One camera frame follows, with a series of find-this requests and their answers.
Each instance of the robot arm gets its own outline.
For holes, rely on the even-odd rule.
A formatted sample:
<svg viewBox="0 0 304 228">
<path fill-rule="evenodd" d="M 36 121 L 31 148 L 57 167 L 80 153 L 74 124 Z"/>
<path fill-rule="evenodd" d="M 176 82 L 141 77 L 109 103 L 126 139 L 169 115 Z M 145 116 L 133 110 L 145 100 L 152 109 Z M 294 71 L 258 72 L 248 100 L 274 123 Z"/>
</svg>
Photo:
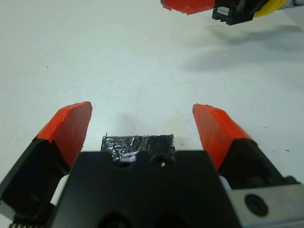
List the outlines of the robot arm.
<svg viewBox="0 0 304 228">
<path fill-rule="evenodd" d="M 193 14 L 213 9 L 212 18 L 235 25 L 276 10 L 304 5 L 304 0 L 161 0 L 164 8 Z"/>
</svg>

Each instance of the white table surface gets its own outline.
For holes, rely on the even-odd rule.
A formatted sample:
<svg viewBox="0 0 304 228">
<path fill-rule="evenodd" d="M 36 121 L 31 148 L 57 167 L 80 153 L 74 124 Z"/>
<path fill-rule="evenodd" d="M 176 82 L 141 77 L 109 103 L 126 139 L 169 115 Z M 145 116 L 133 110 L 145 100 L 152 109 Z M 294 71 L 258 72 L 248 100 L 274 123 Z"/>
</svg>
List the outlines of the white table surface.
<svg viewBox="0 0 304 228">
<path fill-rule="evenodd" d="M 2 0 L 0 29 L 0 180 L 59 108 L 91 101 L 84 151 L 106 132 L 201 149 L 192 105 L 209 104 L 304 181 L 304 33 L 283 12 L 230 27 L 158 0 Z"/>
</svg>

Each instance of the red gripper fingertip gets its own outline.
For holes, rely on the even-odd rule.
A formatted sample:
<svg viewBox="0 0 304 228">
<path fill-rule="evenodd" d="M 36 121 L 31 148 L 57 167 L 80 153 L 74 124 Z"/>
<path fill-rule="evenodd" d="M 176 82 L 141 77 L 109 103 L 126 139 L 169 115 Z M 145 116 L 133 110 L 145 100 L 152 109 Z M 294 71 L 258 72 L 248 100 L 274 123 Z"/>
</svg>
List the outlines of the red gripper fingertip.
<svg viewBox="0 0 304 228">
<path fill-rule="evenodd" d="M 203 12 L 215 6 L 215 0 L 162 0 L 161 3 L 166 9 L 186 14 Z"/>
</svg>

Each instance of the yellow part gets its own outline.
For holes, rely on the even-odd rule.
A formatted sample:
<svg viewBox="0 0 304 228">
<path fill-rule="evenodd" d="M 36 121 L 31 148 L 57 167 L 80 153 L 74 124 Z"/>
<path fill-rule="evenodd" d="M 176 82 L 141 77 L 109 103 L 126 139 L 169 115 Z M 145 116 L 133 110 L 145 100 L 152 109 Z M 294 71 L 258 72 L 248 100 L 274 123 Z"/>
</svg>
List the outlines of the yellow part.
<svg viewBox="0 0 304 228">
<path fill-rule="evenodd" d="M 287 0 L 269 0 L 259 11 L 255 13 L 255 17 L 261 17 L 273 13 L 283 6 Z"/>
</svg>

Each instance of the foil-wrapped block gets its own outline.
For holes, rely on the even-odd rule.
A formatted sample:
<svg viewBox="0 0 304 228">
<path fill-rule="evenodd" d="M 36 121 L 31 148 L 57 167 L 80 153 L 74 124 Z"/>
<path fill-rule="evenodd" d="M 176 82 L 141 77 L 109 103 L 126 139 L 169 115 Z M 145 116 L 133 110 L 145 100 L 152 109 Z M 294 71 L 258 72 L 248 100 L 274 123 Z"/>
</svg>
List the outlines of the foil-wrapped block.
<svg viewBox="0 0 304 228">
<path fill-rule="evenodd" d="M 139 151 L 147 151 L 151 158 L 163 155 L 173 159 L 175 148 L 173 134 L 147 136 L 105 136 L 102 151 L 112 154 L 113 161 L 133 162 Z"/>
</svg>

